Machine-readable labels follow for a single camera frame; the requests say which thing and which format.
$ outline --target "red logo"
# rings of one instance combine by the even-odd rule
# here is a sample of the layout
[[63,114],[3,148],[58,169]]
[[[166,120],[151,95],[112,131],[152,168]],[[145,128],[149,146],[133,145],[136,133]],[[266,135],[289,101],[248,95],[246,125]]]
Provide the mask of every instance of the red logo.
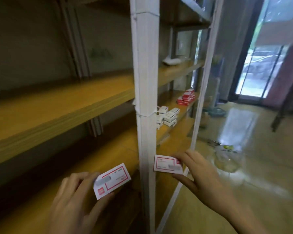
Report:
[[104,188],[103,187],[101,187],[100,189],[98,189],[98,193],[99,193],[99,195],[102,195],[102,194],[104,194]]

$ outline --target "tiled floor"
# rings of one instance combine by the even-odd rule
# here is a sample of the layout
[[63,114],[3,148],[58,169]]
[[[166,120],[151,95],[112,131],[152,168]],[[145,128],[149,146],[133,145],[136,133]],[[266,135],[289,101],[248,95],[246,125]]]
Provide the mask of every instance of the tiled floor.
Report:
[[[276,133],[270,129],[275,112],[250,105],[223,104],[226,118],[212,118],[199,136],[240,145],[237,163],[221,163],[214,148],[198,141],[196,149],[213,164],[236,197],[248,204],[270,233],[293,233],[293,117]],[[234,173],[226,170],[238,169]],[[164,234],[235,233],[229,223],[182,187],[166,222]]]

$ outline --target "label card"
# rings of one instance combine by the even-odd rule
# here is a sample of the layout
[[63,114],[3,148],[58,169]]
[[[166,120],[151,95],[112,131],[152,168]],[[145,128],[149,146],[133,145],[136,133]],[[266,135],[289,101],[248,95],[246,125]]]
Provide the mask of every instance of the label card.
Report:
[[93,185],[97,200],[130,181],[131,177],[124,163],[98,176]]
[[154,171],[183,174],[182,162],[174,157],[155,155]]

